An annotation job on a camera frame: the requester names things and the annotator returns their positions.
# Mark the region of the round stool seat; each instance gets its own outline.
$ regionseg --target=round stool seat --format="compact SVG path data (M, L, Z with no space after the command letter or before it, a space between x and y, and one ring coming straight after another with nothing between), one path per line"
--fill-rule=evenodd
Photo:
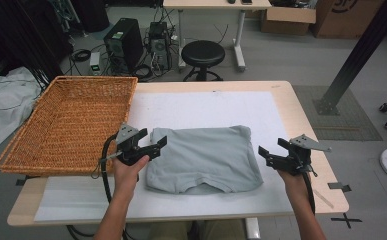
M195 41L184 46L181 51L184 62L193 67L212 67L224 60L224 48L212 41Z

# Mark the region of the gray cloth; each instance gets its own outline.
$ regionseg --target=gray cloth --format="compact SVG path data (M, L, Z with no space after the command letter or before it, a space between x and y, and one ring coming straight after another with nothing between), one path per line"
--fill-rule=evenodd
M147 185L169 193L183 193L200 184L223 192L245 192L262 184L250 142L250 129L155 128L152 143L168 137L161 156L147 167Z

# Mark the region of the black stool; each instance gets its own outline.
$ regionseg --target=black stool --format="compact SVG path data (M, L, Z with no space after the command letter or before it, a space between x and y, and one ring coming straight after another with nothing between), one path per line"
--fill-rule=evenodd
M222 78L216 73L208 71L208 68L213 67L224 60L224 48L218 43L204 40L191 42L183 48L181 57L185 63L193 66L193 69L183 79L183 82L196 73L196 80L198 81L206 81L207 73L217 77L214 81L222 81Z

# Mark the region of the person's arm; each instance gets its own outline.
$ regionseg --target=person's arm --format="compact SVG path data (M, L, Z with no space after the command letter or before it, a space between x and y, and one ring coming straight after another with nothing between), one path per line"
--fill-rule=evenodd
M312 213L308 200L308 191L302 175L292 176L287 172L278 171L286 185L286 193L295 212L301 239L326 239L320 224Z
M119 160L113 160L115 189L105 216L94 235L95 240L120 240L125 227L128 205L134 196L137 174L149 162L149 156L142 157L133 166L126 166Z

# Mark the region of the cardboard box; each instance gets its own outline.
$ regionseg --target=cardboard box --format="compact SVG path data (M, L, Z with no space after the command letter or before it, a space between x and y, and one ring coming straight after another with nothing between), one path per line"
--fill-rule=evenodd
M261 16L261 32L305 35L315 23L314 9L271 7Z
M311 30L317 38L360 38L383 0L319 0L317 22Z

